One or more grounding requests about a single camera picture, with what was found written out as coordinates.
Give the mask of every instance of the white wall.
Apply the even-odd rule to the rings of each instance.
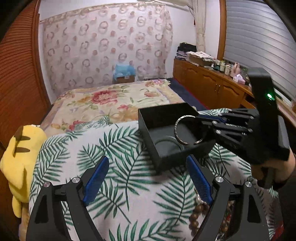
[[[84,8],[88,6],[95,6],[101,4],[109,3],[124,3],[124,2],[137,2],[137,0],[42,0],[39,8],[40,20],[49,18],[51,16],[61,14],[67,11]],[[173,22],[173,43],[171,51],[166,60],[166,71],[167,78],[173,76],[173,61],[176,55],[177,47],[181,42],[187,42],[190,44],[196,44],[195,42],[195,27],[193,25],[194,18],[188,10],[188,7],[173,7],[166,6],[167,10],[170,12],[170,16]],[[43,42],[43,29],[42,25],[39,25],[39,54],[41,70],[43,74],[43,79],[45,82],[45,87],[51,103],[56,100],[56,96],[51,90],[48,74],[45,67],[44,55],[42,50]]]
[[[207,0],[207,13],[205,24],[206,53],[217,57],[220,35],[220,3],[219,0]]]

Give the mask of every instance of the human hand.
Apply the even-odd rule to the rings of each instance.
[[[295,156],[290,148],[290,155],[288,161],[271,159],[261,165],[251,165],[252,176],[257,180],[262,180],[264,174],[261,170],[262,167],[272,167],[275,169],[275,183],[282,183],[286,181],[295,168]]]

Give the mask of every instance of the yellow plush toy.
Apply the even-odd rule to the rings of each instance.
[[[29,202],[36,158],[46,139],[46,134],[40,127],[21,126],[10,139],[0,161],[0,169],[8,180],[13,195],[12,209],[18,218],[22,214],[22,203]]]

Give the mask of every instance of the gray roller blind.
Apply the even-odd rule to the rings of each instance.
[[[296,99],[296,43],[279,16],[265,3],[226,0],[224,59],[262,67],[274,84]]]

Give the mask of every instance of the wooden louvered door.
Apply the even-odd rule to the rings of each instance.
[[[20,125],[39,125],[50,107],[39,62],[38,9],[38,0],[29,3],[0,43],[0,141],[4,147]]]

